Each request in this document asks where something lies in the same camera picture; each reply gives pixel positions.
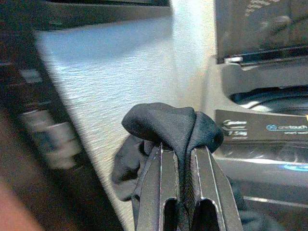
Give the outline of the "dark shelf rack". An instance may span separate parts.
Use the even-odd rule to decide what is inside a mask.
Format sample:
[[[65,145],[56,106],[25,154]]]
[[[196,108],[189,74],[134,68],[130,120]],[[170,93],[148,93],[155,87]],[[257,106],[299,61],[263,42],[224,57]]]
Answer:
[[[94,29],[169,15],[168,7],[144,3],[0,0],[9,109],[94,229],[134,229],[132,209],[111,187],[111,161],[128,133],[94,112],[96,97],[84,99],[87,90],[98,92],[92,60],[109,45]]]

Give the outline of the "black cloth garment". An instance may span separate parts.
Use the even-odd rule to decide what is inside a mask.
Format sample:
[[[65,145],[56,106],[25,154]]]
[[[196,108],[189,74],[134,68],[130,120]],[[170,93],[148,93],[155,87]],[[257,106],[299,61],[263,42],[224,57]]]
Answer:
[[[132,107],[124,116],[122,126],[129,135],[114,159],[112,186],[117,197],[131,201],[147,159],[154,147],[163,144],[178,159],[177,231],[191,231],[196,199],[191,152],[207,147],[213,155],[223,142],[222,131],[202,112],[165,103]],[[239,190],[230,185],[244,231],[284,231],[276,221],[249,210]]]

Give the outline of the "dark washing machine lid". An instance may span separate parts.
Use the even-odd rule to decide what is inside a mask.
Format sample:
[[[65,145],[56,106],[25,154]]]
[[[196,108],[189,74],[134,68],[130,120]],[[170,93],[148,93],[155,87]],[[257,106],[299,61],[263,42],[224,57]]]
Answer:
[[[215,0],[217,63],[308,58],[308,0]]]

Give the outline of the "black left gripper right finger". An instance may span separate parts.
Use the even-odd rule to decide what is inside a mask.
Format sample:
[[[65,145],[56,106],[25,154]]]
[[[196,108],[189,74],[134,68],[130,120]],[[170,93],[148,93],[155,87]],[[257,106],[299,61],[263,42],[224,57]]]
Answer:
[[[207,147],[191,152],[195,210],[191,231],[244,231],[231,185]]]

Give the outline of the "dark grey washing machine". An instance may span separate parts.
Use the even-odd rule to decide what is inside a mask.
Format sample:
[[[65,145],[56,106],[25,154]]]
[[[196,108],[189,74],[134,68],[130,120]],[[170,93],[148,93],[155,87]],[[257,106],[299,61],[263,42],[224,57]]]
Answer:
[[[208,63],[203,111],[224,132],[215,152],[250,210],[308,231],[308,58]]]

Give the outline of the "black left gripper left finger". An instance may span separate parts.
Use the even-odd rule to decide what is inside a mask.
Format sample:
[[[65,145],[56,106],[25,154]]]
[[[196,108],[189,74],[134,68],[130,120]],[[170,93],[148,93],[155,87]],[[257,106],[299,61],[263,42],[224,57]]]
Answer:
[[[177,231],[178,159],[163,144],[154,147],[132,197],[135,231]]]

